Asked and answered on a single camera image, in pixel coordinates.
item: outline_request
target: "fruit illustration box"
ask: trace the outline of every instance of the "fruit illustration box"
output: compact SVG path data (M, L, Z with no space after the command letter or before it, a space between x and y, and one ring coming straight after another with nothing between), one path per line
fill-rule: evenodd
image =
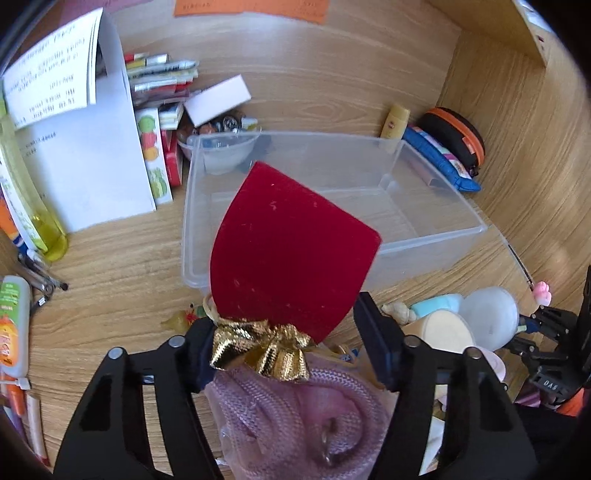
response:
M166 174L158 109L145 108L136 111L135 123L138 127L139 142L142 147L154 201L157 206L172 202L173 195L170 192L170 183Z

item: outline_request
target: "orange label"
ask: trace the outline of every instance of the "orange label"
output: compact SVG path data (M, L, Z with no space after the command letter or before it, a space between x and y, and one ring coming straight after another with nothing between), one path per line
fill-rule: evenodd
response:
M330 0L177 0L174 16L258 12L323 24Z
M12 367L18 359L18 331L8 316L0 318L0 362Z

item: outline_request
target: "black metal bracket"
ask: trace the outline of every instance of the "black metal bracket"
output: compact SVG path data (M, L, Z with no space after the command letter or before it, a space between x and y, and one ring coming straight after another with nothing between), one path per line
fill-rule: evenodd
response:
M506 348L521 357L530 383L548 392L559 404L572 398L582 387L591 386L591 267L583 289L579 315L540 306L530 317L520 316L527 332L540 332L557 342L554 352L541 352L526 338L515 336Z
M195 321L158 349L129 355L112 348L90 381L68 425L56 460L60 480L218 480L191 397L213 378L214 326ZM174 476L154 468L145 423L143 385L153 385Z
M359 295L353 315L377 379L400 392L370 479L389 480L393 472L401 480L419 478L436 384L449 385L447 420L439 468L421 478L524 480L535 471L523 425L478 348L444 352L404 336L367 292Z

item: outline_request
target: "pink mesh bag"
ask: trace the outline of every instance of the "pink mesh bag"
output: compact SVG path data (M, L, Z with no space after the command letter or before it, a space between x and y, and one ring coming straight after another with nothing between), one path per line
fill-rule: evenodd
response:
M307 382L246 366L218 371L205 394L237 480L367 478L394 409L352 369L307 354Z

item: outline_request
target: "pink figurine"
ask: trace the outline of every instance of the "pink figurine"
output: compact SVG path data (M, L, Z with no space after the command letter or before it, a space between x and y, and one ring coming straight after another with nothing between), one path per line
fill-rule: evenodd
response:
M550 293L550 287L546 282L540 281L535 284L533 289L534 300L538 305L547 307L552 301L552 294Z

